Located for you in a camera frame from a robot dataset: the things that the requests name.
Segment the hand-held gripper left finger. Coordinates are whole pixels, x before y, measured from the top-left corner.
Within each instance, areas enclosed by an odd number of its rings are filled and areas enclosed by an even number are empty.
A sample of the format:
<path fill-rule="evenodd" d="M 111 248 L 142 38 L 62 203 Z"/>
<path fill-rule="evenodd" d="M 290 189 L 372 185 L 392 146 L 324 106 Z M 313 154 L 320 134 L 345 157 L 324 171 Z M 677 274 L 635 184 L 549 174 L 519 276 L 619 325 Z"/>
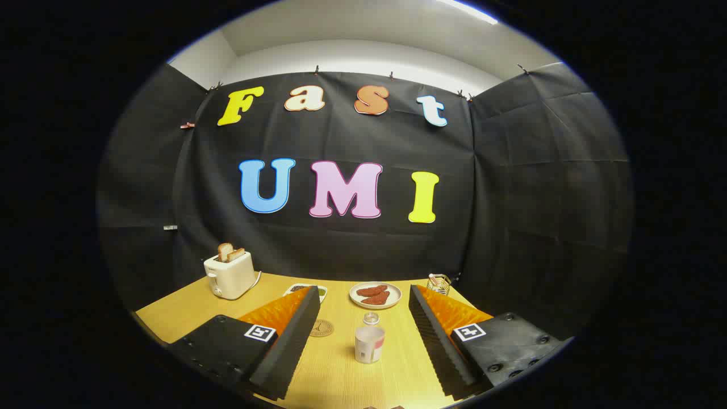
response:
<path fill-rule="evenodd" d="M 240 318 L 218 314 L 167 349 L 227 389 L 283 399 L 319 309 L 319 288 L 304 286 Z"/>

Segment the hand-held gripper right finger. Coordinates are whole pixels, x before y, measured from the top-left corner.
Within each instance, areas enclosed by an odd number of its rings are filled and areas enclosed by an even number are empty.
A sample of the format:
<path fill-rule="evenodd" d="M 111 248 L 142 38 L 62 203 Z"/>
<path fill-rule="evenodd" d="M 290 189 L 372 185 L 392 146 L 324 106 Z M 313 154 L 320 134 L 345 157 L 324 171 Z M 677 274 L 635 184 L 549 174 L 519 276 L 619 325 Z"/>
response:
<path fill-rule="evenodd" d="M 523 376 L 567 346 L 519 314 L 491 316 L 422 285 L 408 301 L 444 394 L 465 399 Z"/>

